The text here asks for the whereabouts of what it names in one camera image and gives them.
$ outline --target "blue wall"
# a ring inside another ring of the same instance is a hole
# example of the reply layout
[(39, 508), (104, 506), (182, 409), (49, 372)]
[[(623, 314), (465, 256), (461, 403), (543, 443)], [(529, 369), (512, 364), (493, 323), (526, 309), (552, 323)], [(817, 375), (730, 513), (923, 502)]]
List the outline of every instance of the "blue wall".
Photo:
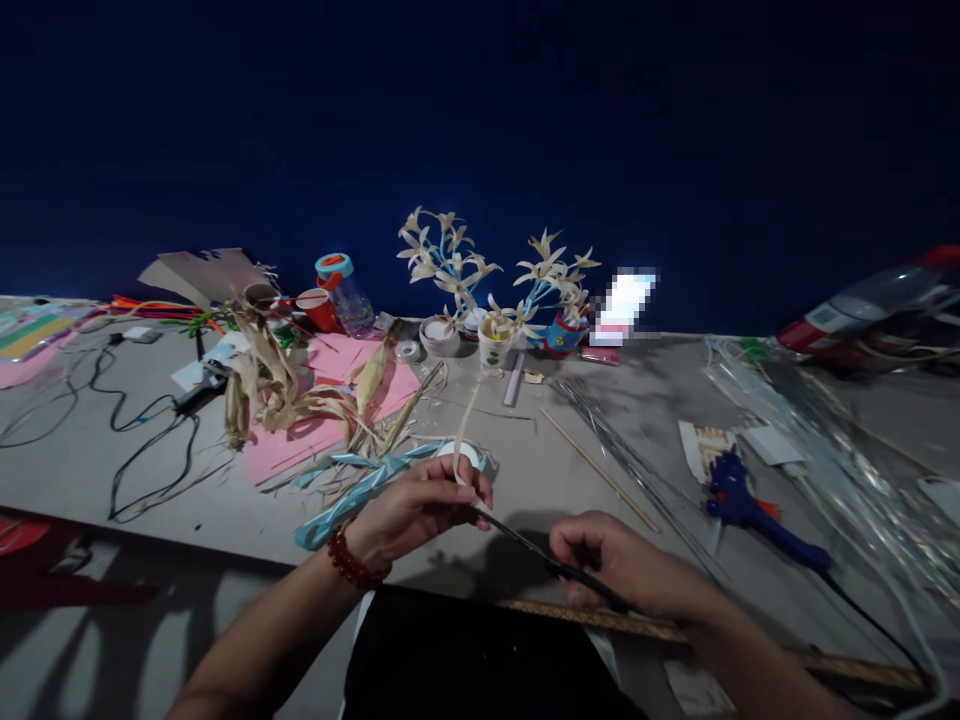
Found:
[(773, 5), (8, 0), (0, 292), (147, 296), (158, 252), (234, 245), (297, 291), (337, 249), (427, 314), (393, 259), (422, 203), (501, 304), (548, 224), (660, 267), (661, 329), (771, 332), (951, 241), (960, 188), (955, 23)]

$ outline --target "blue glue gun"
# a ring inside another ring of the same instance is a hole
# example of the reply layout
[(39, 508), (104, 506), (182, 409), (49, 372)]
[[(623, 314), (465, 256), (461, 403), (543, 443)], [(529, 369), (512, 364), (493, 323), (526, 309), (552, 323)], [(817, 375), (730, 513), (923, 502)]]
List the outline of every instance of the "blue glue gun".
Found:
[(737, 527), (752, 527), (791, 559), (814, 572), (825, 572), (833, 565), (826, 550), (805, 543), (763, 511), (747, 488), (747, 469), (735, 453), (725, 452), (714, 461), (710, 492), (717, 496), (707, 500), (707, 512), (714, 517)]

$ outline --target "black pants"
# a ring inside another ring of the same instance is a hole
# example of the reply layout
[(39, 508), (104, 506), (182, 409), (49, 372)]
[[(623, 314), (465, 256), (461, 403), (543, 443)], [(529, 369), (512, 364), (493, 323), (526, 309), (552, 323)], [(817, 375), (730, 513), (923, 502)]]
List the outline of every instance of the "black pants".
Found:
[(354, 645), (344, 718), (644, 719), (583, 630), (385, 587)]

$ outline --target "red bottle cap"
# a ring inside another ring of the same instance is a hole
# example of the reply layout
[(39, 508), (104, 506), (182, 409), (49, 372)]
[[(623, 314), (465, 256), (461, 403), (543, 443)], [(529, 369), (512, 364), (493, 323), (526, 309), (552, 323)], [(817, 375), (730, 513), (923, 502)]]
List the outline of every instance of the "red bottle cap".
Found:
[(928, 250), (917, 261), (917, 265), (927, 270), (948, 270), (960, 265), (960, 245), (938, 245)]

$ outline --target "red beaded bracelet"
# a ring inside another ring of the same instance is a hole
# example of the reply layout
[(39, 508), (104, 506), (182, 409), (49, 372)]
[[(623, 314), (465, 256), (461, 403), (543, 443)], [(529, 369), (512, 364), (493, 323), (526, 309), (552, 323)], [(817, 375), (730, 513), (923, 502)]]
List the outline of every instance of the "red beaded bracelet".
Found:
[(340, 571), (352, 585), (356, 585), (361, 590), (376, 590), (387, 579), (387, 575), (393, 569), (393, 565), (388, 565), (385, 570), (374, 573), (363, 566), (363, 563), (350, 552), (347, 547), (347, 538), (343, 531), (347, 529), (352, 520), (347, 520), (338, 529), (327, 542), (327, 554), (333, 561), (333, 566)]

